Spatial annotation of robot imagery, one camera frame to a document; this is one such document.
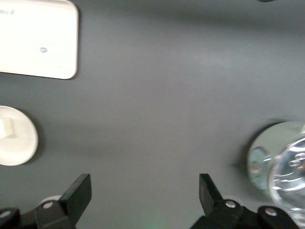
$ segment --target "white lid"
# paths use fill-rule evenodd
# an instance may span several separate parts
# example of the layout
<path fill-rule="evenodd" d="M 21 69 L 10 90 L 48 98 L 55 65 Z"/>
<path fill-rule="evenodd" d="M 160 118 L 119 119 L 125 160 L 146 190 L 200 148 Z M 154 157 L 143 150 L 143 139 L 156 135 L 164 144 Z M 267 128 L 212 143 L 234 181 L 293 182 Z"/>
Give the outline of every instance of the white lid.
<path fill-rule="evenodd" d="M 15 108 L 0 106 L 0 164 L 21 165 L 33 157 L 37 146 L 32 121 Z"/>

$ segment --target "lens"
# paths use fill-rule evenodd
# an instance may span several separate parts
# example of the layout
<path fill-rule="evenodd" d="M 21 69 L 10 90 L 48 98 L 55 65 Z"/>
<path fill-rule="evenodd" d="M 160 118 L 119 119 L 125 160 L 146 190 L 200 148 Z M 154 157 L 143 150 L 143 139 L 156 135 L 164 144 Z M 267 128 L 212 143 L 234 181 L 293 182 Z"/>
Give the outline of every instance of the lens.
<path fill-rule="evenodd" d="M 275 157 L 269 190 L 275 204 L 305 225 L 305 138 Z"/>

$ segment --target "gray tabletop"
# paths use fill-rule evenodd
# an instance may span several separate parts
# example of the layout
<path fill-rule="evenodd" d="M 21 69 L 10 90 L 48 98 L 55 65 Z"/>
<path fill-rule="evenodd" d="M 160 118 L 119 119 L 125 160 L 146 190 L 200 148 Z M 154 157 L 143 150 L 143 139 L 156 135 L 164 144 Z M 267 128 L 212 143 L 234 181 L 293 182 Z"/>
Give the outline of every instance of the gray tabletop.
<path fill-rule="evenodd" d="M 189 228 L 200 173 L 251 210 L 256 133 L 303 120 L 303 0 L 73 0 L 79 67 L 71 80 L 0 73 L 0 105 L 35 123 L 28 163 L 0 166 L 0 208 L 22 213 L 81 173 L 92 201 L 77 227 Z"/>

